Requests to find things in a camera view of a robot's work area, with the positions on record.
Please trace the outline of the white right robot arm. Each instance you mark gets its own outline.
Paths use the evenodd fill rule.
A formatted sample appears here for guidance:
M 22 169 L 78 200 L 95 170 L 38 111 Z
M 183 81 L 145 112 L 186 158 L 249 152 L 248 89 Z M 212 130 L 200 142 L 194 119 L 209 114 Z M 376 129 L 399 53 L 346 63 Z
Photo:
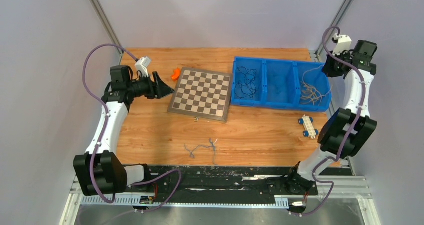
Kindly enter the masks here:
M 292 194 L 301 192 L 306 182 L 312 183 L 333 162 L 354 157 L 377 128 L 377 122 L 371 119 L 368 102 L 377 73 L 372 59 L 378 45 L 359 40 L 354 49 L 340 50 L 341 39 L 334 42 L 336 47 L 328 51 L 322 72 L 329 78 L 343 77 L 343 106 L 321 129 L 317 140 L 319 148 L 299 162 L 296 173 L 285 180 L 286 189 Z

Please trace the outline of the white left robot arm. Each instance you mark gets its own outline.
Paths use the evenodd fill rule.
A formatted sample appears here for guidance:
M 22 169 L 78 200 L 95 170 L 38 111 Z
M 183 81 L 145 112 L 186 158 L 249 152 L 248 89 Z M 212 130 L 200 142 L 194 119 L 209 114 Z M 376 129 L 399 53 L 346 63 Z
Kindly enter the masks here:
M 162 99 L 175 91 L 157 72 L 152 77 L 133 78 L 127 65 L 110 69 L 111 81 L 102 98 L 101 114 L 91 144 L 82 155 L 75 156 L 73 167 L 85 196 L 123 193 L 134 185 L 140 192 L 153 186 L 146 164 L 123 165 L 116 156 L 120 132 L 130 107 L 136 98 Z

